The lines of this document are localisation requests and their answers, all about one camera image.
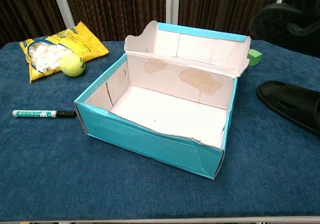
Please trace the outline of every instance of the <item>blue tablecloth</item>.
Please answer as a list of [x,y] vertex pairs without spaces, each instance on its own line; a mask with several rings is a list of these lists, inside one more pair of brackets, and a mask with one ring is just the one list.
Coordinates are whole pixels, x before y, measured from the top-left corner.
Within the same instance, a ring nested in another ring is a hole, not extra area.
[[14,109],[73,110],[73,101],[124,52],[85,73],[29,84],[17,42],[0,51],[0,221],[320,216],[320,139],[266,108],[266,80],[320,90],[320,59],[252,41],[263,53],[238,80],[216,180],[87,136],[78,119],[15,119]]

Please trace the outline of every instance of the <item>box flap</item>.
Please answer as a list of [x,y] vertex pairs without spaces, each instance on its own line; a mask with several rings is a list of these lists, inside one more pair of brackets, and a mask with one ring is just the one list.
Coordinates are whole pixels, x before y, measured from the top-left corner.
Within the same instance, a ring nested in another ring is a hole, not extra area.
[[250,37],[151,21],[140,36],[125,39],[126,53],[176,61],[239,77],[247,68]]

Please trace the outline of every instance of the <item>teal box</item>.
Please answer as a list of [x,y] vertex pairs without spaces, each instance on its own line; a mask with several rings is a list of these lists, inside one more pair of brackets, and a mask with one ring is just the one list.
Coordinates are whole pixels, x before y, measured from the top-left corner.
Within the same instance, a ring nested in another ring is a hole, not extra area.
[[95,138],[214,179],[250,38],[150,22],[74,102]]

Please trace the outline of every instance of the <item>tennis ball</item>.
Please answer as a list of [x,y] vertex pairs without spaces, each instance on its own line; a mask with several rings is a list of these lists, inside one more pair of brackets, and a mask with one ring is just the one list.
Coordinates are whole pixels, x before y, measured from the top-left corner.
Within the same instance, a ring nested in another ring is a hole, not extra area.
[[84,60],[74,53],[64,55],[60,60],[62,72],[70,77],[77,77],[83,73],[86,65]]

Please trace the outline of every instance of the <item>yellow plastic bag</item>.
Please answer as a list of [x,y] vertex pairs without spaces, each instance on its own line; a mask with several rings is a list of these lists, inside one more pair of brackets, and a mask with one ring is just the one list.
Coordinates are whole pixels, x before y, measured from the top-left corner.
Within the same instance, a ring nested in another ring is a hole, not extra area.
[[39,44],[43,43],[46,43],[48,46],[57,44],[62,45],[67,49],[70,49],[73,53],[79,55],[85,62],[109,53],[107,48],[82,22],[79,22],[78,25],[73,28],[68,28],[52,36],[27,39],[20,42],[20,47],[26,55],[25,58],[29,64],[30,83],[37,78],[41,78],[61,70],[60,67],[55,67],[45,72],[41,72],[37,69],[37,65],[33,62],[30,55],[30,48],[34,49],[39,46]]

